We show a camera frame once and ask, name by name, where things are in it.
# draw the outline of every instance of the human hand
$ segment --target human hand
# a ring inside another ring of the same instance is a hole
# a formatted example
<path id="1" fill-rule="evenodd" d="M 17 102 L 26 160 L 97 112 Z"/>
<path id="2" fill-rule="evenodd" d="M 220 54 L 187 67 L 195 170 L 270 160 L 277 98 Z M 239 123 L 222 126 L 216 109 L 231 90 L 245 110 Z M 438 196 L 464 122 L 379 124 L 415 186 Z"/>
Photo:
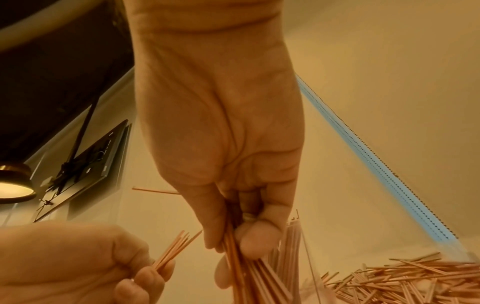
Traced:
<path id="1" fill-rule="evenodd" d="M 47 221 L 0 231 L 2 304 L 153 304 L 175 266 L 158 274 L 148 245 L 117 226 Z"/>
<path id="2" fill-rule="evenodd" d="M 257 215 L 236 231 L 259 258 L 291 212 L 304 116 L 280 0 L 125 0 L 135 94 L 162 177 L 220 249 L 226 200 Z"/>

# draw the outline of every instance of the blue tape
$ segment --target blue tape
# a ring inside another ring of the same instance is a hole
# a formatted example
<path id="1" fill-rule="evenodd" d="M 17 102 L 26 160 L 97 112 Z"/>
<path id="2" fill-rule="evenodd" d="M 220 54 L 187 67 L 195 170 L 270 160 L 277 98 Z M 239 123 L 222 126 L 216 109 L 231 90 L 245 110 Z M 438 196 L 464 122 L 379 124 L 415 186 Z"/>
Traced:
<path id="1" fill-rule="evenodd" d="M 301 92 L 340 134 L 345 142 L 367 165 L 398 202 L 436 242 L 457 243 L 455 235 L 399 180 L 390 169 L 358 138 L 351 129 L 297 76 Z"/>

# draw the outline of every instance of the lamp shade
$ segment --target lamp shade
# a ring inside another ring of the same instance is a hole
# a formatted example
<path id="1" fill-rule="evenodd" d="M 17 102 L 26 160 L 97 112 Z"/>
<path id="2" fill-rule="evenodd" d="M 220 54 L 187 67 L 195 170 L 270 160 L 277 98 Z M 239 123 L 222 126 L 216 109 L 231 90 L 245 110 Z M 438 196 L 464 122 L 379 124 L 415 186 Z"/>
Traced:
<path id="1" fill-rule="evenodd" d="M 0 162 L 0 204 L 29 201 L 36 197 L 30 181 L 32 171 L 22 163 Z"/>

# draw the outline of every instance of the wrist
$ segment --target wrist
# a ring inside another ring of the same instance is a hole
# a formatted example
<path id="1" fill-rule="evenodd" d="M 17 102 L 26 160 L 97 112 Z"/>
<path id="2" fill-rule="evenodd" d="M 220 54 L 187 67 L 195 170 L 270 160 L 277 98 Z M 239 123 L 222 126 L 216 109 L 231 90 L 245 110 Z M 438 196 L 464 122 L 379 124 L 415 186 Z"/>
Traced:
<path id="1" fill-rule="evenodd" d="M 279 19 L 281 0 L 124 0 L 132 35 L 211 33 Z"/>

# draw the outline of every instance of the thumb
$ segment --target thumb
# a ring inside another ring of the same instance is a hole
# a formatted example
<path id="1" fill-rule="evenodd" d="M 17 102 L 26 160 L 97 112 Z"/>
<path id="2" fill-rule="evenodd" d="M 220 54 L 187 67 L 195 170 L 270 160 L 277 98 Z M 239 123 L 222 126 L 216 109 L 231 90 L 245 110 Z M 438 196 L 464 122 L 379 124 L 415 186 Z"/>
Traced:
<path id="1" fill-rule="evenodd" d="M 174 185 L 195 212 L 203 227 L 207 249 L 215 248 L 223 239 L 227 207 L 225 198 L 214 183 L 203 186 Z"/>

